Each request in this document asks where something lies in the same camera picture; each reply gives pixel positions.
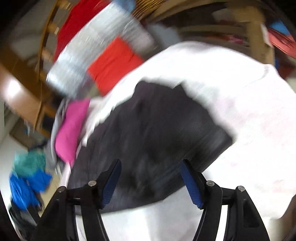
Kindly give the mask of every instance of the dark red fabric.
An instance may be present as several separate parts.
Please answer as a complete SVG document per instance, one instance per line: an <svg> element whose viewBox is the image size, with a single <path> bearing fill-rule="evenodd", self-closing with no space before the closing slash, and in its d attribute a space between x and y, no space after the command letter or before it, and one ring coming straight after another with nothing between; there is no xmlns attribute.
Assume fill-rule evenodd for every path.
<svg viewBox="0 0 296 241"><path fill-rule="evenodd" d="M96 82L100 94L106 95L123 76L143 62L127 43L116 37L87 71Z"/></svg>
<svg viewBox="0 0 296 241"><path fill-rule="evenodd" d="M54 53L54 61L57 60L60 53L79 30L108 4L109 1L107 0L80 0L80 2L73 7L57 36L57 48Z"/></svg>
<svg viewBox="0 0 296 241"><path fill-rule="evenodd" d="M296 58L296 42L291 35L284 35L272 28L268 29L269 41L285 54Z"/></svg>

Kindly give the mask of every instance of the blue gripper pad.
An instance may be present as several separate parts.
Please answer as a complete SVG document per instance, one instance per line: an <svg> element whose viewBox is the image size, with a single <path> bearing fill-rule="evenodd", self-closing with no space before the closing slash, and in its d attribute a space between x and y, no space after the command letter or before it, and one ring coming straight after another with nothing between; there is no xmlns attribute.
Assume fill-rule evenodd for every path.
<svg viewBox="0 0 296 241"><path fill-rule="evenodd" d="M182 161L180 164L180 168L181 168L181 176L187 187L187 190L189 192L189 195L191 197L193 204L195 204L198 208L201 208L203 206L203 201L201 200L200 190L193 176L190 173L189 167L184 161Z"/></svg>
<svg viewBox="0 0 296 241"><path fill-rule="evenodd" d="M117 185L118 179L121 174L121 161L117 161L113 171L111 172L106 185L103 188L102 192L102 206L104 207L108 203L110 203L112 195L114 193L115 187Z"/></svg>

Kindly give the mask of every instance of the metal screw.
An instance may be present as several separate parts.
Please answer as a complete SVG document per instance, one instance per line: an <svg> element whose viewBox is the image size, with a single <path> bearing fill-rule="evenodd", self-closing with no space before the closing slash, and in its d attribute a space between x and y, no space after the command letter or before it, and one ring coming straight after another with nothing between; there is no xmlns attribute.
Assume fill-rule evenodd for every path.
<svg viewBox="0 0 296 241"><path fill-rule="evenodd" d="M215 183L213 181L207 181L207 185L210 186L210 187L212 187L212 186L215 185Z"/></svg>
<svg viewBox="0 0 296 241"><path fill-rule="evenodd" d="M57 189L58 192L63 192L65 190L66 190L66 187L64 187L64 186L61 186Z"/></svg>
<svg viewBox="0 0 296 241"><path fill-rule="evenodd" d="M237 189L240 190L241 192L243 192L244 190L246 190L243 186L238 186Z"/></svg>
<svg viewBox="0 0 296 241"><path fill-rule="evenodd" d="M90 186L90 187L92 187L92 186L94 186L94 185L96 185L96 181L94 181L94 180L89 181L89 186Z"/></svg>

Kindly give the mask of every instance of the white fabric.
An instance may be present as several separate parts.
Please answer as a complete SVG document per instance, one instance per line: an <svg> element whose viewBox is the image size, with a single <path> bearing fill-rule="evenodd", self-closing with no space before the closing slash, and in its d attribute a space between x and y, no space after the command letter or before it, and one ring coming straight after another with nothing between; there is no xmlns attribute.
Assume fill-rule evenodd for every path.
<svg viewBox="0 0 296 241"><path fill-rule="evenodd" d="M172 46L126 75L108 95L91 100L83 145L142 79L170 87L182 83L235 137L204 172L207 180L225 188L243 185L262 218L284 214L296 193L296 94L272 65L204 43ZM223 210L216 240L223 239ZM163 202L104 214L103 221L110 240L192 240L200 215L183 187Z"/></svg>

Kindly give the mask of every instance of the floor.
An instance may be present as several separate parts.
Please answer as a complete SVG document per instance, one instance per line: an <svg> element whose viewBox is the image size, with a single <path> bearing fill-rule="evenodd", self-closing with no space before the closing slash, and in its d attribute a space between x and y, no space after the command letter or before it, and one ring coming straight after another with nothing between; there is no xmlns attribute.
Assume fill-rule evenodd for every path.
<svg viewBox="0 0 296 241"><path fill-rule="evenodd" d="M11 47L13 50L23 59L26 59L38 52L41 32L46 21L47 15L55 0L40 0L17 24L12 31L10 38ZM58 12L55 23L61 26L63 21L67 17L67 12ZM47 49L53 53L56 46L56 39L54 36L50 37L47 42ZM296 72L288 83L296 92ZM50 200L52 193L58 187L59 178L57 175L54 176L53 182L49 188L48 193L44 194L45 202ZM293 211L296 203L296 198L293 198L288 211L284 216L278 220L264 220L271 241L282 240L286 233L290 230L292 225L295 225L295 218L293 218Z"/></svg>

